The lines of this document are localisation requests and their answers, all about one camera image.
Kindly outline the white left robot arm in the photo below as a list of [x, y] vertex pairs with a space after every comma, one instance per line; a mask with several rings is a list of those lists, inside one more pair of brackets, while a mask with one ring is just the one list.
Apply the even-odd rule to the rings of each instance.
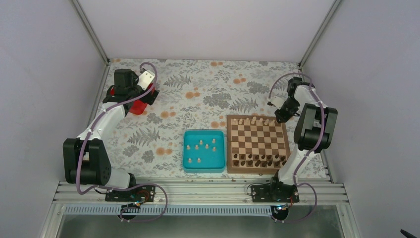
[[126, 201], [138, 194], [134, 175], [112, 168], [105, 142], [136, 103], [152, 105], [159, 91], [155, 89], [156, 75], [144, 68], [136, 74], [131, 69], [117, 69], [114, 84], [103, 99], [101, 112], [76, 138], [63, 143], [64, 173], [68, 183], [76, 184], [80, 194], [81, 185], [116, 189]]

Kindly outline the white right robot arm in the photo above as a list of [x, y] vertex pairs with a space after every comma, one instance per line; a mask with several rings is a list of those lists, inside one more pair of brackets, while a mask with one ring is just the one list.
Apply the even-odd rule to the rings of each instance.
[[327, 149], [333, 139], [338, 110], [327, 106], [316, 94], [315, 87], [300, 77], [287, 82], [287, 98], [274, 97], [268, 103], [276, 107], [277, 123], [286, 123], [298, 117], [293, 140], [295, 147], [284, 167], [277, 173], [278, 181], [297, 185], [298, 173], [309, 161], [309, 156]]

